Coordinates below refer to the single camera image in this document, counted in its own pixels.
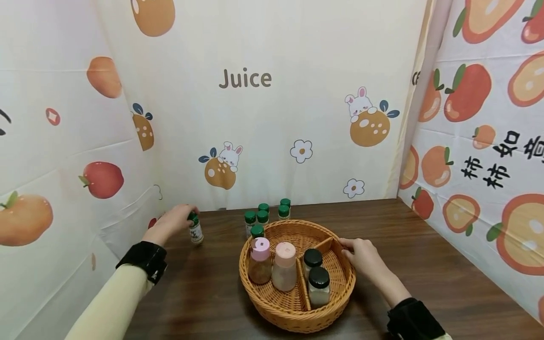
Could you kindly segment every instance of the black wristband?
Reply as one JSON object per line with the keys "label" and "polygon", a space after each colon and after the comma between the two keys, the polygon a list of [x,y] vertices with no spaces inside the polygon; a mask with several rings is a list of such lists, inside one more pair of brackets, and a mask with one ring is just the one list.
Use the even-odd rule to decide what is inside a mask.
{"label": "black wristband", "polygon": [[434,340],[446,334],[423,302],[408,298],[390,310],[387,329],[404,340]]}
{"label": "black wristband", "polygon": [[133,245],[115,266],[123,264],[140,267],[147,273],[147,279],[156,285],[166,270],[166,250],[155,243],[142,241]]}

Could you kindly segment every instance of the pink bottle cap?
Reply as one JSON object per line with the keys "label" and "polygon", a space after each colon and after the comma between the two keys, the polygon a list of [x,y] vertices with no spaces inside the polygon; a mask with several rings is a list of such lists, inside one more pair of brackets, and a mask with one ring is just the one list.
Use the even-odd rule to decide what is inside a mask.
{"label": "pink bottle cap", "polygon": [[270,256],[270,241],[264,237],[255,239],[255,247],[251,251],[251,258],[255,261],[262,262]]}
{"label": "pink bottle cap", "polygon": [[276,246],[276,257],[274,262],[280,267],[288,268],[295,264],[296,249],[289,242],[280,242]]}

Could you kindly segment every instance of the white flower illustration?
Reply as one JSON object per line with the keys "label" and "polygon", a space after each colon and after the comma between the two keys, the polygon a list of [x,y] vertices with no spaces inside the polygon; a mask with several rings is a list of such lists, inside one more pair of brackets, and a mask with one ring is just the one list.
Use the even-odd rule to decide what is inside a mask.
{"label": "white flower illustration", "polygon": [[309,140],[303,141],[302,139],[296,140],[290,153],[291,156],[296,158],[297,163],[302,164],[305,160],[312,157],[312,142]]}
{"label": "white flower illustration", "polygon": [[355,195],[361,195],[364,193],[364,182],[358,181],[355,178],[350,179],[348,185],[344,188],[344,193],[351,199],[354,198]]}

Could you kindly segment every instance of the wooden table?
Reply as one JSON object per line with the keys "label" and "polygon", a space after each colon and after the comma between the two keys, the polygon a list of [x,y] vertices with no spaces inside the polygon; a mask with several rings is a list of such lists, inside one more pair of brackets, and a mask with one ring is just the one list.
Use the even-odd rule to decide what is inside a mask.
{"label": "wooden table", "polygon": [[[273,220],[276,209],[271,209]],[[455,340],[544,339],[544,328],[400,200],[295,206],[292,218],[340,237],[367,238],[412,295]],[[126,339],[301,338],[269,324],[238,277],[243,211],[202,213],[204,243],[188,234],[166,246],[169,266],[142,299]],[[387,339],[386,303],[358,276],[350,303],[329,328],[306,338]]]}

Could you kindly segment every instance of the green cap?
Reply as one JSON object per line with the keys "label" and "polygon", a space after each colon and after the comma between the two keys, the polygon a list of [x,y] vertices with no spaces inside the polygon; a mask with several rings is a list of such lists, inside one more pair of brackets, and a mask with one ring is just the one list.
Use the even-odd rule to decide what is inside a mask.
{"label": "green cap", "polygon": [[264,210],[260,210],[259,212],[257,212],[257,221],[259,221],[260,223],[268,222],[268,212]]}
{"label": "green cap", "polygon": [[261,203],[259,204],[259,210],[264,210],[266,212],[270,212],[270,207],[268,206],[268,204],[266,203]]}
{"label": "green cap", "polygon": [[281,217],[289,216],[289,207],[285,205],[280,205],[277,209],[277,214]]}
{"label": "green cap", "polygon": [[281,206],[288,206],[289,208],[291,208],[291,200],[290,199],[281,199],[280,205]]}
{"label": "green cap", "polygon": [[244,214],[244,219],[246,223],[253,224],[256,221],[254,211],[246,211]]}
{"label": "green cap", "polygon": [[262,225],[257,224],[251,227],[251,236],[253,238],[264,237],[264,228]]}

